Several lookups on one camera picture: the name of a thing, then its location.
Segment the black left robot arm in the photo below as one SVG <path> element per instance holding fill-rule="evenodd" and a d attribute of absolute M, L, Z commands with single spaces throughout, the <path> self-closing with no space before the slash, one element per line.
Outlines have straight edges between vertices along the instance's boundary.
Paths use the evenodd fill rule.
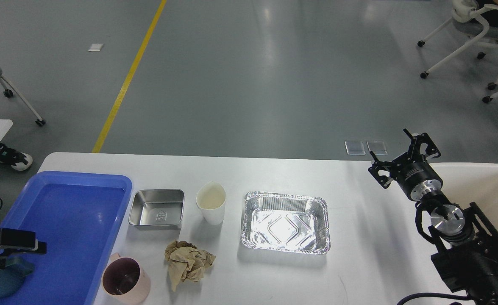
<path fill-rule="evenodd" d="M 31 253 L 45 255 L 47 243 L 38 241 L 36 232 L 14 228 L 0 228 L 0 270 L 6 268 L 12 254 Z"/>

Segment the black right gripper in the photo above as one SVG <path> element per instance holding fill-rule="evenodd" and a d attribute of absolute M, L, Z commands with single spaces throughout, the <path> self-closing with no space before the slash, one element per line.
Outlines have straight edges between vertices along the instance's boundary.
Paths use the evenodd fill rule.
<path fill-rule="evenodd" d="M 369 151 L 373 162 L 368 172 L 383 189 L 396 181 L 408 199 L 420 201 L 427 193 L 440 191 L 443 186 L 441 177 L 428 162 L 440 158 L 441 152 L 429 134 L 411 134 L 407 129 L 403 132 L 410 138 L 406 156 L 380 161 L 373 151 Z"/>

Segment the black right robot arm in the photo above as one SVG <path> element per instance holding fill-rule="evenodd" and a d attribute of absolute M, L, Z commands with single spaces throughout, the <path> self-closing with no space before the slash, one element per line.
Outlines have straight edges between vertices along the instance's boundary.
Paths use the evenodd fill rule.
<path fill-rule="evenodd" d="M 498 305 L 498 230 L 477 203 L 463 209 L 442 192 L 443 180 L 428 158 L 441 153 L 427 133 L 404 133 L 408 150 L 392 161 L 381 161 L 373 151 L 368 172 L 387 189 L 397 182 L 406 197 L 415 202 L 414 222 L 418 234 L 437 252 L 431 261 L 450 294 L 416 293 L 399 301 L 422 297 L 473 301 L 476 305 Z"/>

